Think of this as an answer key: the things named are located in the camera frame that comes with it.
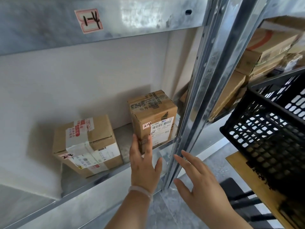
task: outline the finger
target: finger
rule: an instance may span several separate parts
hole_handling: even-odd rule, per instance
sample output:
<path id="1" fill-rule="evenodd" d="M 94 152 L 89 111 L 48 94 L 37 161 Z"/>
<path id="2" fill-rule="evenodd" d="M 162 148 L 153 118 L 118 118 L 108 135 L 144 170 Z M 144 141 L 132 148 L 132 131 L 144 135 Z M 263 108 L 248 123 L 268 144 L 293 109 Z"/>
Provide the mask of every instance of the finger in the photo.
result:
<path id="1" fill-rule="evenodd" d="M 185 201 L 186 204 L 189 204 L 189 201 L 191 200 L 192 193 L 189 191 L 189 189 L 185 186 L 185 184 L 180 179 L 174 179 L 174 184 L 177 187 L 177 190 L 182 197 L 182 199 Z"/>
<path id="2" fill-rule="evenodd" d="M 196 184 L 198 177 L 200 176 L 199 171 L 191 163 L 182 157 L 179 157 L 177 154 L 174 155 L 174 158 L 182 166 L 182 168 L 185 169 L 187 176 L 190 178 L 193 184 Z"/>
<path id="3" fill-rule="evenodd" d="M 159 158 L 157 160 L 157 163 L 156 163 L 156 166 L 155 166 L 155 172 L 160 177 L 161 172 L 162 172 L 162 158 Z"/>
<path id="4" fill-rule="evenodd" d="M 129 150 L 129 160 L 131 166 L 141 161 L 141 153 L 139 151 L 138 138 L 135 134 L 132 136 L 132 145 Z"/>
<path id="5" fill-rule="evenodd" d="M 181 151 L 181 154 L 199 171 L 201 174 L 207 174 L 208 170 L 204 163 L 197 157 L 194 157 L 192 154 Z"/>
<path id="6" fill-rule="evenodd" d="M 151 135 L 147 136 L 147 142 L 145 143 L 144 160 L 148 162 L 152 162 L 153 160 L 153 140 Z"/>

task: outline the hole in shelf post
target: hole in shelf post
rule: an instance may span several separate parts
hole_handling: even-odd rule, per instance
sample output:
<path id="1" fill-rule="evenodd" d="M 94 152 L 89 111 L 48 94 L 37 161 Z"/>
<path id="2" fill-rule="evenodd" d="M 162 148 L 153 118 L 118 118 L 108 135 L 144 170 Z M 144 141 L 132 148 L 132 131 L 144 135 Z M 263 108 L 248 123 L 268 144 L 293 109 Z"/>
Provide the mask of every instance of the hole in shelf post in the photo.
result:
<path id="1" fill-rule="evenodd" d="M 188 9 L 188 10 L 185 11 L 185 15 L 191 15 L 191 13 L 192 13 L 191 9 Z"/>

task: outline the left hand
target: left hand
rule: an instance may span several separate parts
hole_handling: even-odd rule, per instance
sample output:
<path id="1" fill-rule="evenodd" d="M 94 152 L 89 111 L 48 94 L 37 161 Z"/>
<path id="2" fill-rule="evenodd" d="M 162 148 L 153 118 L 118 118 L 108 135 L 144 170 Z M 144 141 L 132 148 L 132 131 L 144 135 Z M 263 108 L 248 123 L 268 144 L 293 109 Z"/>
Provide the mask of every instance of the left hand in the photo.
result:
<path id="1" fill-rule="evenodd" d="M 153 143 L 151 135 L 147 137 L 144 158 L 141 157 L 138 138 L 133 134 L 132 146 L 129 150 L 129 159 L 132 169 L 132 185 L 146 189 L 153 194 L 157 188 L 161 171 L 162 158 L 159 158 L 153 167 Z"/>

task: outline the hand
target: hand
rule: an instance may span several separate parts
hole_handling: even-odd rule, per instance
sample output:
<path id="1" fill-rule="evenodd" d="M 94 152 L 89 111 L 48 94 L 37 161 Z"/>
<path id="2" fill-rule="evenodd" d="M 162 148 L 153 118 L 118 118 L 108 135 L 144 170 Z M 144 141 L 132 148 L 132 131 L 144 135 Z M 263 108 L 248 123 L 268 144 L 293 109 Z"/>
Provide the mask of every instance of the hand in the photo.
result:
<path id="1" fill-rule="evenodd" d="M 182 150 L 183 159 L 174 155 L 176 161 L 185 169 L 186 174 L 191 179 L 194 187 L 192 192 L 184 185 L 180 179 L 175 179 L 182 199 L 189 208 L 209 227 L 221 228 L 220 223 L 224 218 L 235 217 L 235 211 L 231 207 L 229 200 L 217 182 L 215 176 L 199 158 Z"/>
<path id="2" fill-rule="evenodd" d="M 129 150 L 129 159 L 132 168 L 132 185 L 140 186 L 153 194 L 157 188 L 161 171 L 162 158 L 159 158 L 153 167 L 153 143 L 151 135 L 147 137 L 144 158 L 139 151 L 138 139 L 133 134 L 132 146 Z"/>

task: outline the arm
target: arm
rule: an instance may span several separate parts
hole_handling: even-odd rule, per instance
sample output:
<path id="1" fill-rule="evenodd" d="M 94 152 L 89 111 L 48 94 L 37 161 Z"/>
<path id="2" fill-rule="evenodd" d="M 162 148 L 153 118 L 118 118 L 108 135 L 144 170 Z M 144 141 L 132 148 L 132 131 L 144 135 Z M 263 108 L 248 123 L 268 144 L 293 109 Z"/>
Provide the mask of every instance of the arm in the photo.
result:
<path id="1" fill-rule="evenodd" d="M 138 148 L 137 136 L 133 135 L 129 158 L 132 169 L 132 186 L 139 186 L 153 194 L 158 185 L 162 171 L 162 159 L 159 158 L 155 168 L 152 165 L 153 144 L 148 136 L 144 158 Z M 145 228 L 150 198 L 139 191 L 130 191 L 120 208 L 105 229 L 142 229 Z"/>
<path id="2" fill-rule="evenodd" d="M 180 179 L 175 179 L 182 199 L 210 229 L 251 229 L 252 227 L 231 207 L 215 176 L 199 158 L 182 150 L 183 159 L 174 155 L 185 169 L 194 187 L 190 192 Z"/>

